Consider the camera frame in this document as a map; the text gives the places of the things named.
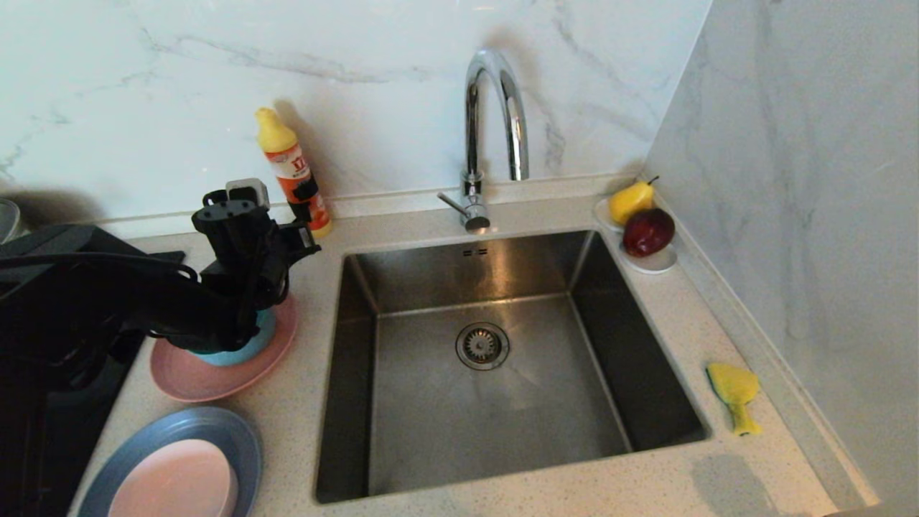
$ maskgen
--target red apple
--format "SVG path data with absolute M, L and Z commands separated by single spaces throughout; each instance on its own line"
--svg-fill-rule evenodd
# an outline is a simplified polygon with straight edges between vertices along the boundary
M 632 215 L 622 235 L 622 246 L 633 257 L 647 257 L 674 240 L 674 218 L 659 208 Z

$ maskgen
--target sink drain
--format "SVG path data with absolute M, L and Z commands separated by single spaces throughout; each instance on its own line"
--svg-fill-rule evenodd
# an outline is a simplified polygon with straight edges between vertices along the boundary
M 510 351 L 505 332 L 491 323 L 473 323 L 457 336 L 459 360 L 473 370 L 492 370 L 501 365 Z

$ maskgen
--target faucet handle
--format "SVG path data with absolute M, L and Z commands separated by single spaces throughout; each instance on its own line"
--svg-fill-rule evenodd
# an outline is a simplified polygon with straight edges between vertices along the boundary
M 478 196 L 470 196 L 471 204 L 466 208 L 447 197 L 447 194 L 443 192 L 438 192 L 437 196 L 441 201 L 450 205 L 450 208 L 460 213 L 459 221 L 467 232 L 476 235 L 483 234 L 485 229 L 492 225 L 492 222 L 488 220 L 488 209 L 485 208 L 485 205 L 478 203 Z

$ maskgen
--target yellow pear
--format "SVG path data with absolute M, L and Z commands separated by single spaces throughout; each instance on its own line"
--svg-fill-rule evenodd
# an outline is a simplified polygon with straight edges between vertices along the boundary
M 620 190 L 609 198 L 609 216 L 616 224 L 625 226 L 632 215 L 654 208 L 654 187 L 651 184 L 656 179 L 636 181 L 631 187 Z

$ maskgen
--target dish soap bottle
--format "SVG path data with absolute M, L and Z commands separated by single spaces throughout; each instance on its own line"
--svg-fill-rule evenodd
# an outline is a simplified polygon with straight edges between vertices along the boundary
M 300 221 L 310 221 L 312 236 L 327 236 L 332 231 L 332 217 L 325 209 L 319 185 L 297 142 L 297 133 L 284 125 L 273 109 L 259 108 L 255 119 L 259 126 L 258 145 L 274 165 L 275 177 L 294 216 Z

